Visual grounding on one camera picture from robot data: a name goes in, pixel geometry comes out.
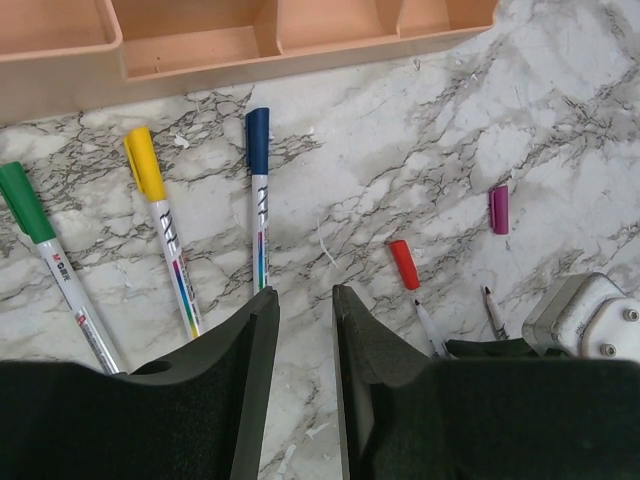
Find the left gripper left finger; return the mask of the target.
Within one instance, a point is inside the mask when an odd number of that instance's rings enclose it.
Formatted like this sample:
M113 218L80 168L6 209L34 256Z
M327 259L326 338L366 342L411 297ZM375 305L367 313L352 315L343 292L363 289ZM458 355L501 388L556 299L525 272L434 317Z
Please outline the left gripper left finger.
M2 477L256 478L279 320L268 288L130 374L3 362Z

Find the purple pen cap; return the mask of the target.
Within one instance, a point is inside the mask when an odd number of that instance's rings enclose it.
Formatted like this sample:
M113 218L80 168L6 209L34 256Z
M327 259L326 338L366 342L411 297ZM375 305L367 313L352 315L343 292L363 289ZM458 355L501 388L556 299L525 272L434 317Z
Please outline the purple pen cap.
M504 184L489 192L490 225L496 235L508 235L510 232L510 195L509 187Z

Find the white pen yellow tip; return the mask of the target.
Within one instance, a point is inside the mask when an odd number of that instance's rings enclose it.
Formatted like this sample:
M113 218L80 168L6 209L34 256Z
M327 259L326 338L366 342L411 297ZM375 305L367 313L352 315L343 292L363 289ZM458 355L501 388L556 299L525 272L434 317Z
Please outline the white pen yellow tip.
M156 200L149 206L185 328L195 339L203 333L202 318L169 202L166 199Z

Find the white pen purple tip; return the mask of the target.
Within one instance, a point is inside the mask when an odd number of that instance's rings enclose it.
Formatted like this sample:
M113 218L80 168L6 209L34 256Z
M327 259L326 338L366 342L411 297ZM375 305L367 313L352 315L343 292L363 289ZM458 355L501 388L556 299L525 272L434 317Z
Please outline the white pen purple tip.
M434 355L437 355L440 358L447 358L449 356L449 352L446 348L446 342L439 334L435 323L429 316L427 310L422 306L422 303L415 299L414 305L416 309L417 316L421 325L423 326L425 333L427 335L427 339Z

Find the green pen cap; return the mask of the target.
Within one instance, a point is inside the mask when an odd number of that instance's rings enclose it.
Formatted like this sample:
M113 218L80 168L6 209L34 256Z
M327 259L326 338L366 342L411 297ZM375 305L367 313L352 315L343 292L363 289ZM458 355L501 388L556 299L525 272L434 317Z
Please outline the green pen cap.
M20 162L1 167L1 193L21 231L34 244L49 241L56 233Z

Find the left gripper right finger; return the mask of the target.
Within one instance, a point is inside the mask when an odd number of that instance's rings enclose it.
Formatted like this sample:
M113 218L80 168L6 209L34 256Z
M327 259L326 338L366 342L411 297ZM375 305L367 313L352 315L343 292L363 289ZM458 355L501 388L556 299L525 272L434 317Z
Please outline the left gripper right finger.
M433 359L332 291L346 479L635 479L639 367Z

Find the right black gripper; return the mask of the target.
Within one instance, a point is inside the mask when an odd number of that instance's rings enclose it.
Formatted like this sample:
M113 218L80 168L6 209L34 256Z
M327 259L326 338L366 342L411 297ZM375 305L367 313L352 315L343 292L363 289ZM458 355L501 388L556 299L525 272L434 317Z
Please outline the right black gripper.
M565 353L547 349L537 353L524 339L472 342L451 339L446 342L448 352L458 358L564 358Z

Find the blue pen cap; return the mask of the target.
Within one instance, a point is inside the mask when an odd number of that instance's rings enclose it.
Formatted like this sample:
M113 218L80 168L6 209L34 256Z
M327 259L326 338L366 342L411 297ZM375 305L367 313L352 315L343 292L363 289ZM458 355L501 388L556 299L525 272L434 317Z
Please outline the blue pen cap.
M260 107L245 117L246 162L250 173L267 175L269 171L270 109Z

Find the yellow pen cap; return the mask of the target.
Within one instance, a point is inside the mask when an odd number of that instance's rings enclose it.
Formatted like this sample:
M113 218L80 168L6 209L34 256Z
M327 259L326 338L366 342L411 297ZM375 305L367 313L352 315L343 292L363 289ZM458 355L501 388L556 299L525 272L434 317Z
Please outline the yellow pen cap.
M149 202L167 199L150 130L139 127L124 139L125 152L139 191Z

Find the white pen blue tip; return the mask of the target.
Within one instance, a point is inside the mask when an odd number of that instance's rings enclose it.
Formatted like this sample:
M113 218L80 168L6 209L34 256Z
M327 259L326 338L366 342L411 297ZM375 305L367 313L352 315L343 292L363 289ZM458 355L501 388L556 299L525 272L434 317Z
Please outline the white pen blue tip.
M268 175L251 176L253 294L269 284Z

